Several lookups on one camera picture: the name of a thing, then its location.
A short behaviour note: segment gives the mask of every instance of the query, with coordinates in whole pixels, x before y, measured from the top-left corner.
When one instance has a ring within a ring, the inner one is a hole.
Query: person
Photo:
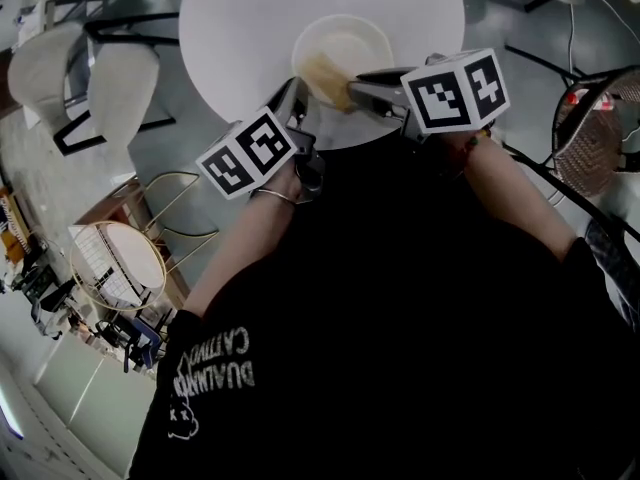
[[[636,342],[588,246],[486,134],[426,144],[323,152],[308,204],[292,164],[254,194],[170,326],[131,478],[633,468]]]

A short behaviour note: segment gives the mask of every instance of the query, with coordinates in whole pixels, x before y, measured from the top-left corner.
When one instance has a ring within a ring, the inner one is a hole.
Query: black t-shirt
[[[397,137],[326,156],[278,250],[172,323],[131,477],[617,478],[637,353],[587,245],[560,264]]]

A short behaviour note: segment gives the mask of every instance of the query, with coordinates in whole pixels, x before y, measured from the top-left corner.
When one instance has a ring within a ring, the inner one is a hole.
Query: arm
[[[293,171],[293,162],[283,166],[265,188],[296,201],[301,185]],[[203,317],[213,298],[233,276],[276,249],[291,223],[293,212],[292,204],[271,194],[258,193],[251,198],[189,294],[183,309]]]
[[[500,146],[482,134],[476,137],[479,144],[471,150],[464,173],[480,202],[491,216],[526,231],[564,260],[576,239],[573,229]],[[456,148],[469,138],[443,136]]]

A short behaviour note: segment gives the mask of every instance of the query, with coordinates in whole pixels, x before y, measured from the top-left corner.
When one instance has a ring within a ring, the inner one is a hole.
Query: wristband
[[[451,164],[456,171],[464,171],[465,167],[467,167],[467,164],[469,163],[469,156],[471,156],[471,152],[478,144],[480,144],[480,141],[477,136],[474,136],[465,142],[461,149],[453,150],[451,152]]]
[[[287,196],[282,195],[280,192],[276,192],[275,190],[269,190],[267,188],[257,188],[255,189],[253,192],[251,192],[251,197],[250,199],[253,198],[254,195],[256,195],[256,193],[258,192],[262,192],[264,194],[270,194],[274,197],[277,197],[279,199],[282,199],[283,201],[286,201],[287,203],[293,205],[293,207],[296,207],[296,203],[294,203],[291,199],[289,199]]]

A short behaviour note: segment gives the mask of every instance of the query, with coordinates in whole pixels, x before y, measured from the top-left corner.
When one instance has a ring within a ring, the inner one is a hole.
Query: hand
[[[297,202],[302,193],[302,183],[296,174],[295,161],[290,158],[273,177],[264,184],[264,187]]]

